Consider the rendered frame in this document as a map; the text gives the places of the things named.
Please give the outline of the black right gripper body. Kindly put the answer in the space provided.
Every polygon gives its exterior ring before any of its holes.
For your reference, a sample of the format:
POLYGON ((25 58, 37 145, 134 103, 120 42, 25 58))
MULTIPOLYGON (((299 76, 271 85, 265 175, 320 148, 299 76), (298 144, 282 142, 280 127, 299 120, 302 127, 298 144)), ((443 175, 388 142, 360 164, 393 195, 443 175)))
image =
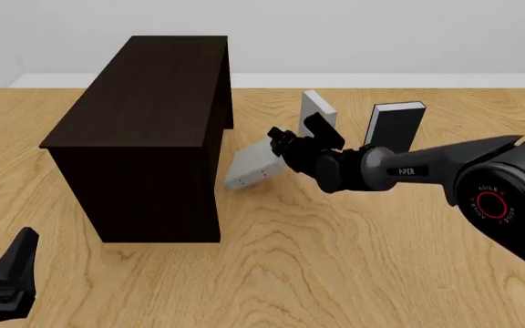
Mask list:
POLYGON ((276 150, 290 169, 297 173, 309 173, 311 147, 307 138, 282 137, 277 142, 276 150))

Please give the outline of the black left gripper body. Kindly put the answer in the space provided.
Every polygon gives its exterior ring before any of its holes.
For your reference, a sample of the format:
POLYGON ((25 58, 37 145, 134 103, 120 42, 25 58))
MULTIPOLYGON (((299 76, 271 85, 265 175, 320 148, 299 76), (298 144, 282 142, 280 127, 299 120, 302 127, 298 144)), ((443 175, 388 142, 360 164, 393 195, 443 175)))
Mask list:
POLYGON ((36 287, 33 283, 0 285, 0 322, 25 319, 35 302, 36 287))

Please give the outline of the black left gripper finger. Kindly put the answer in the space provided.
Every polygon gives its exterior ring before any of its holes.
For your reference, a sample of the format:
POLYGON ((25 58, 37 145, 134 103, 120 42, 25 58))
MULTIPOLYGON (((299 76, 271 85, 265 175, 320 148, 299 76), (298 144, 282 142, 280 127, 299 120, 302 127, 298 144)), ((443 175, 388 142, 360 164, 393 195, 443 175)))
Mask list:
POLYGON ((29 227, 20 230, 0 258, 0 291, 34 292, 35 258, 39 234, 29 227))

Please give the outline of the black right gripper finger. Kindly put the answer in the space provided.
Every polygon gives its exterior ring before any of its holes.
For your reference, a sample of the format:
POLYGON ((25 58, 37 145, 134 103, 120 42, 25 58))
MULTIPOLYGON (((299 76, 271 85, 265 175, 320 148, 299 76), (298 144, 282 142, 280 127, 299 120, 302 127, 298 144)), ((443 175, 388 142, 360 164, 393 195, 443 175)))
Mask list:
POLYGON ((272 147, 285 147, 290 142, 290 131, 272 127, 267 136, 271 139, 272 147))

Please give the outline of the light grey book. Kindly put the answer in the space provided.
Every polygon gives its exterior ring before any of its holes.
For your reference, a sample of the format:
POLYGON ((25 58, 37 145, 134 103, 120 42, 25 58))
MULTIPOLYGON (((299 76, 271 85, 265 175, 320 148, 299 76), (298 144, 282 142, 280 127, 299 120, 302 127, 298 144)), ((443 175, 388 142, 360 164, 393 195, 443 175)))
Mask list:
POLYGON ((285 166, 283 158, 273 153, 271 139, 266 137, 234 154, 224 186, 239 190, 281 173, 285 166))

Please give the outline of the black book with white pages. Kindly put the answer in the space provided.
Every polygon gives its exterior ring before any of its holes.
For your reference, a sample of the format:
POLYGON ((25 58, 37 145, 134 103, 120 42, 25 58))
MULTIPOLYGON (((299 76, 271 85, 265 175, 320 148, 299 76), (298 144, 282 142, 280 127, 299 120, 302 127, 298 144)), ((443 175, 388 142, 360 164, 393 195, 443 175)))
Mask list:
POLYGON ((409 152, 426 109, 420 101, 374 105, 364 144, 409 152))

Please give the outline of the dark brown wooden cabinet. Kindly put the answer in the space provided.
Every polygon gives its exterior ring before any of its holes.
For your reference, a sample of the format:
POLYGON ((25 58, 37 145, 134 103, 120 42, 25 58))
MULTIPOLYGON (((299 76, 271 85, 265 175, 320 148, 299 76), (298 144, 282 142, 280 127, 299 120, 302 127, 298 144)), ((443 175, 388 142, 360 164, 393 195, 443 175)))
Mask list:
POLYGON ((133 36, 41 142, 104 242, 219 242, 226 36, 133 36))

